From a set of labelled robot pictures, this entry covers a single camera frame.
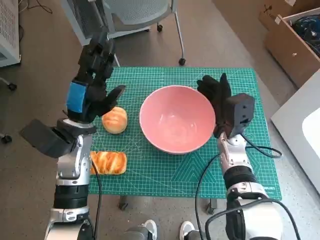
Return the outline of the black left hand blue tape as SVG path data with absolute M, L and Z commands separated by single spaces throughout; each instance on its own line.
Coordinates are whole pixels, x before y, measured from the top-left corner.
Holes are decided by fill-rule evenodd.
M 70 120 L 89 124 L 117 105 L 126 86 L 121 84 L 107 92 L 106 81 L 113 73 L 114 60 L 114 41 L 105 31 L 95 33 L 82 48 L 78 72 L 68 89 L 66 109 Z

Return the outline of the black gloved right hand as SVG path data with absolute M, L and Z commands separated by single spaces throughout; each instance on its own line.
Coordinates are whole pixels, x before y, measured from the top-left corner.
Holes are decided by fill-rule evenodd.
M 222 73 L 220 80 L 212 78 L 210 75 L 204 75 L 202 79 L 196 81 L 197 91 L 203 94 L 211 103 L 215 112 L 215 128 L 213 135 L 219 138 L 224 132 L 224 106 L 225 101 L 232 94 L 227 74 Z

